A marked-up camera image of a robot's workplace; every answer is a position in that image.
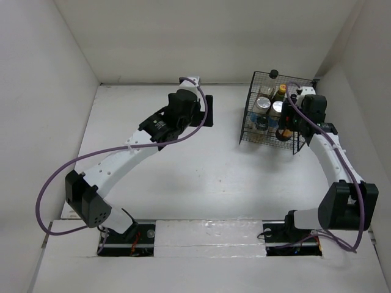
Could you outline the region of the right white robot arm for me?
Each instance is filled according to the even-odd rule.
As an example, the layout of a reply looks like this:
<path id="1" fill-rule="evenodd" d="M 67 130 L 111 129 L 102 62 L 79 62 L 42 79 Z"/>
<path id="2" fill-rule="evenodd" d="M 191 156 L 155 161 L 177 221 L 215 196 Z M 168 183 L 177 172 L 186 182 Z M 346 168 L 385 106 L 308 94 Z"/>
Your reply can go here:
<path id="1" fill-rule="evenodd" d="M 327 123 L 327 100 L 321 95 L 306 95 L 283 103 L 279 121 L 281 131 L 299 133 L 317 157 L 329 189 L 317 208 L 293 210 L 282 225 L 283 235 L 295 241 L 305 230 L 357 231 L 357 242 L 370 227 L 379 190 L 367 183 L 354 169 L 340 144 L 338 131 Z"/>

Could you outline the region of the blue-band silver-top shaker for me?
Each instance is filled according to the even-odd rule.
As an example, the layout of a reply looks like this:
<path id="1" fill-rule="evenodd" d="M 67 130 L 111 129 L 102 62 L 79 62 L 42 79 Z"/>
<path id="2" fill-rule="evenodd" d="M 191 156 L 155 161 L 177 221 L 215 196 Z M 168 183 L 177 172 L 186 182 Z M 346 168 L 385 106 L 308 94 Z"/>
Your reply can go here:
<path id="1" fill-rule="evenodd" d="M 250 121 L 252 123 L 255 123 L 257 118 L 261 114 L 266 114 L 270 107 L 271 107 L 270 99 L 265 96 L 259 96 L 254 102 L 254 106 L 250 114 Z"/>
<path id="2" fill-rule="evenodd" d="M 280 117 L 283 108 L 283 101 L 274 101 L 271 105 L 269 116 Z"/>

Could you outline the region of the green-label chili sauce bottle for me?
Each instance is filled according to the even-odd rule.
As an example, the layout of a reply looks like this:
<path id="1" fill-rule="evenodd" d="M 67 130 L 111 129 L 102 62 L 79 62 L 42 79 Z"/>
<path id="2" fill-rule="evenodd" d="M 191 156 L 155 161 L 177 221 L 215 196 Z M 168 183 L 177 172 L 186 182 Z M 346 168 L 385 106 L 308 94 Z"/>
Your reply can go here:
<path id="1" fill-rule="evenodd" d="M 272 98 L 272 102 L 274 103 L 276 101 L 283 101 L 285 98 L 286 91 L 287 91 L 287 86 L 285 84 L 280 84 L 279 88 L 277 89 L 276 93 Z"/>

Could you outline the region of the black-cap white spice bottle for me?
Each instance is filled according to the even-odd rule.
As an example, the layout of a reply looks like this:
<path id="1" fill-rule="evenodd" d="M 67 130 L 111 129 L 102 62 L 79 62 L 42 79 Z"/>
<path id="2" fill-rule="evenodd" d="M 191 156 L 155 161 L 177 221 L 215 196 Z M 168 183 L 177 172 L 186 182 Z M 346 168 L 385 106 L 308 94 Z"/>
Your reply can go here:
<path id="1" fill-rule="evenodd" d="M 262 135 L 267 135 L 269 128 L 268 118 L 265 116 L 259 116 L 257 117 L 256 121 L 254 122 L 254 129 Z"/>

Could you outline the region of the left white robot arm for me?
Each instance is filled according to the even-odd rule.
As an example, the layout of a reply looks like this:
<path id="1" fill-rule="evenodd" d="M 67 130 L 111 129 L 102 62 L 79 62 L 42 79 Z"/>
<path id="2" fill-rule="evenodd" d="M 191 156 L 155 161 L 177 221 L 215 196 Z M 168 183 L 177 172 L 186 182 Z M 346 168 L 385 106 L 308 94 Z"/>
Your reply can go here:
<path id="1" fill-rule="evenodd" d="M 206 97 L 207 111 L 202 111 L 196 93 L 179 89 L 168 95 L 168 105 L 144 120 L 126 141 L 124 150 L 116 151 L 94 167 L 65 177 L 66 201 L 88 228 L 103 226 L 123 242 L 134 239 L 138 224 L 124 209 L 116 209 L 105 197 L 136 165 L 161 151 L 187 127 L 213 125 L 213 96 Z"/>

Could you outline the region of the red-lid sauce jar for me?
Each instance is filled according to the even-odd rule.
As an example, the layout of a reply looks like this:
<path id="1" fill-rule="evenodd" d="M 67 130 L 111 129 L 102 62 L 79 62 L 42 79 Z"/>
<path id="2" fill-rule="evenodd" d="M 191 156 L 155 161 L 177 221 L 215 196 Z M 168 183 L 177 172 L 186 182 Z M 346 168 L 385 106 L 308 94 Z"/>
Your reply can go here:
<path id="1" fill-rule="evenodd" d="M 289 129 L 277 129 L 275 132 L 276 138 L 281 142 L 287 142 L 293 136 L 293 132 Z"/>

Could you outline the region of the tall red-label sauce bottle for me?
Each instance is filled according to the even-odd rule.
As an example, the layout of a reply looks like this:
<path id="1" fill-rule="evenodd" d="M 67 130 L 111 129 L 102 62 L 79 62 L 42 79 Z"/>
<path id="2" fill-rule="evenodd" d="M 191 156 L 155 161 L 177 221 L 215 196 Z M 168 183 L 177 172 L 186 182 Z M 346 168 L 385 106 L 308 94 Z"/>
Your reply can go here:
<path id="1" fill-rule="evenodd" d="M 259 95 L 267 97 L 269 99 L 272 98 L 274 92 L 276 91 L 276 79 L 279 75 L 279 72 L 275 69 L 271 70 L 266 77 L 266 79 L 261 83 L 259 89 Z"/>

